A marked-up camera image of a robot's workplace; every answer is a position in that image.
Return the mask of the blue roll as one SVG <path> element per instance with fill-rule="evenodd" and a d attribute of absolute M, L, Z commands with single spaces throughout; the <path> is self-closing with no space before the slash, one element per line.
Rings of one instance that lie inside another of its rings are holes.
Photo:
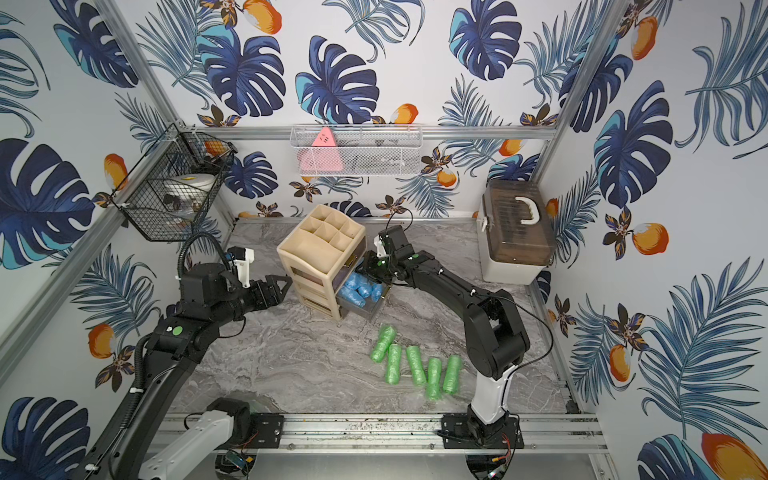
<path fill-rule="evenodd" d="M 360 285 L 364 282 L 365 278 L 362 277 L 358 273 L 351 273 L 349 277 L 347 278 L 346 282 L 344 283 L 344 287 L 351 289 L 351 290 L 357 290 Z"/>
<path fill-rule="evenodd" d="M 383 295 L 384 286 L 382 284 L 374 284 L 371 287 L 371 300 L 374 303 L 378 303 Z"/>
<path fill-rule="evenodd" d="M 356 290 L 356 292 L 363 298 L 368 299 L 371 296 L 371 287 L 373 285 L 369 280 L 365 278 L 364 282 L 360 285 L 360 287 Z"/>
<path fill-rule="evenodd" d="M 357 290 L 354 290 L 346 286 L 340 289 L 339 296 L 345 301 L 349 302 L 350 304 L 358 308 L 363 308 L 366 304 L 365 298 L 362 297 Z"/>

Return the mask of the beige drawer organizer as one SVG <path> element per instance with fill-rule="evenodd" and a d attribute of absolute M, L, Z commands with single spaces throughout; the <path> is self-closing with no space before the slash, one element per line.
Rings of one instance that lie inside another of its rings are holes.
<path fill-rule="evenodd" d="M 338 322 L 337 293 L 367 249 L 366 228 L 339 210 L 316 206 L 278 245 L 299 301 Z"/>

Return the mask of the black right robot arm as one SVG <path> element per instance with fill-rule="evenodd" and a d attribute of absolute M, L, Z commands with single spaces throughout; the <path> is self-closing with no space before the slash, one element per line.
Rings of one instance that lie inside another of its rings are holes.
<path fill-rule="evenodd" d="M 477 371 L 474 396 L 456 433 L 439 433 L 445 444 L 497 448 L 516 436 L 507 408 L 510 382 L 523 366 L 531 342 L 512 296 L 477 287 L 444 267 L 432 254 L 417 251 L 400 225 L 382 230 L 365 254 L 361 272 L 384 284 L 401 283 L 425 292 L 463 323 L 465 347 Z"/>

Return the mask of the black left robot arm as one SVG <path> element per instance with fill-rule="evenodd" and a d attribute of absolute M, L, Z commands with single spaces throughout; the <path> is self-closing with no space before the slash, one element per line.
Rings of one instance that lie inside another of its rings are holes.
<path fill-rule="evenodd" d="M 180 275 L 175 313 L 159 321 L 134 351 L 135 376 L 116 413 L 70 479 L 137 479 L 173 400 L 217 341 L 245 315 L 277 306 L 292 280 L 268 275 L 242 283 L 233 269 L 199 264 Z"/>

